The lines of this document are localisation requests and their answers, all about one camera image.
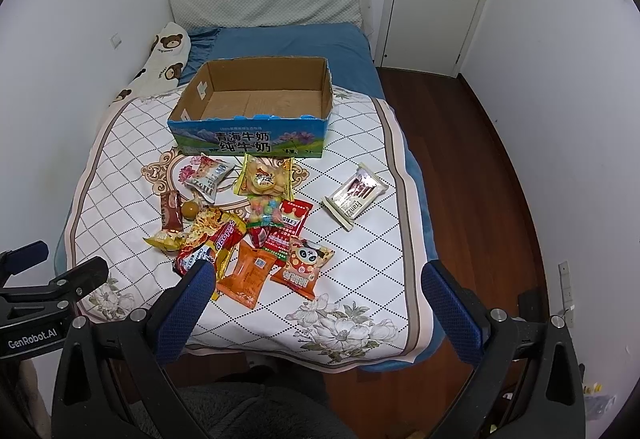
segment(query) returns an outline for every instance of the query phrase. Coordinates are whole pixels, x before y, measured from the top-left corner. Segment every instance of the power strip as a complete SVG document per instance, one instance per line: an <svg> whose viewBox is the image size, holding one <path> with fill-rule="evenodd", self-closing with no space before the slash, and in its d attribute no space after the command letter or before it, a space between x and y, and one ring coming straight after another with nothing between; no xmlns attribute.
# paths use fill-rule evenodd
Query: power strip
<svg viewBox="0 0 640 439"><path fill-rule="evenodd" d="M574 290L571 287L571 276L569 273L569 263L565 260L558 264L560 273L560 289L562 292L562 317L567 327L574 326L575 302Z"/></svg>

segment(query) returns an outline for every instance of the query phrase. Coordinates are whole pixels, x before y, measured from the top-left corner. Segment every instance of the baseboard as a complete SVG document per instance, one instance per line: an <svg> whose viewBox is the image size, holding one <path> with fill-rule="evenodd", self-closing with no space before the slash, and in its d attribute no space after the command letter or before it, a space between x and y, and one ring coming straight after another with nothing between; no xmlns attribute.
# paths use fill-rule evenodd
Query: baseboard
<svg viewBox="0 0 640 439"><path fill-rule="evenodd" d="M520 185L520 181L518 180L518 175L513 168L513 164L511 163L511 159L509 159L509 155L507 154L504 145L502 144L502 140L498 133L495 130L494 124L491 123L491 119L489 115L487 115L484 107L478 100L476 93L465 80L465 77L462 74L458 74L458 81L462 84L462 88L465 93L468 95L469 99L478 109L478 114L481 116L484 126L486 127L489 136L494 142L495 149L498 151L498 155L500 156L500 160L504 166L504 169L507 172L509 177L509 182L511 184L511 189L513 190L514 195L516 196L518 206L520 207L520 212L522 213L522 220L525 223L527 237L529 240L529 245L531 247L531 254L533 256L534 265L536 269L536 279L538 281L538 286L540 286L542 291L541 302L542 302L542 312L543 317L545 319L549 318L549 298L546 290L546 278L545 278L545 267L542 262L542 253L540 252L540 245L538 244L538 236L536 235L536 227L533 225L533 219L531 218L531 212L529 210L529 205L527 204L527 200L524 196L524 192L522 191L522 186Z"/></svg>

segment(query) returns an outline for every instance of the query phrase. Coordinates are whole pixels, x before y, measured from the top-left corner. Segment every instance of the cardboard box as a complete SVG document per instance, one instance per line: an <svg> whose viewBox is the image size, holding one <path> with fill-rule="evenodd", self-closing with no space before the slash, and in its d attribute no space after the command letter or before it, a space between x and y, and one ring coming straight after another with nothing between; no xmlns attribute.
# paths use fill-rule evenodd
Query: cardboard box
<svg viewBox="0 0 640 439"><path fill-rule="evenodd" d="M167 124L187 155L321 158L333 99L324 58L213 60Z"/></svg>

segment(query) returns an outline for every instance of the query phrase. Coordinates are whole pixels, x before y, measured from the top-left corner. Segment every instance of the white quilted headboard cover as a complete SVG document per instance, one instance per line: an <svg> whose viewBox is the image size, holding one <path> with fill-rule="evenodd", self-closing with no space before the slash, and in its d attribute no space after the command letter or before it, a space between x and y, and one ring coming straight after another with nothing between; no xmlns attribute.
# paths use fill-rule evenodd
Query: white quilted headboard cover
<svg viewBox="0 0 640 439"><path fill-rule="evenodd" d="M352 22L369 36L371 0L169 0L184 29Z"/></svg>

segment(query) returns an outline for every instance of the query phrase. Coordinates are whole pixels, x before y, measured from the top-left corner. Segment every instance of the blue bedsheet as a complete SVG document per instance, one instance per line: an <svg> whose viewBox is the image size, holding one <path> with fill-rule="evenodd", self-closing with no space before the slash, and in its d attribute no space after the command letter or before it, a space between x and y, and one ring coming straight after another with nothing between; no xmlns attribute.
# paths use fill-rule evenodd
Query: blue bedsheet
<svg viewBox="0 0 640 439"><path fill-rule="evenodd" d="M180 77L187 83L202 64L220 58L243 56L322 56L327 59L332 82L340 87L384 98L378 73L371 59L366 36L353 24L310 24L276 28L197 28L189 32L191 53ZM406 170L418 188L424 246L429 260L437 258L422 171L404 140ZM431 356L442 343L444 331L433 317L429 347L416 362ZM367 371L388 371L406 366L402 361L384 361L364 367Z"/></svg>

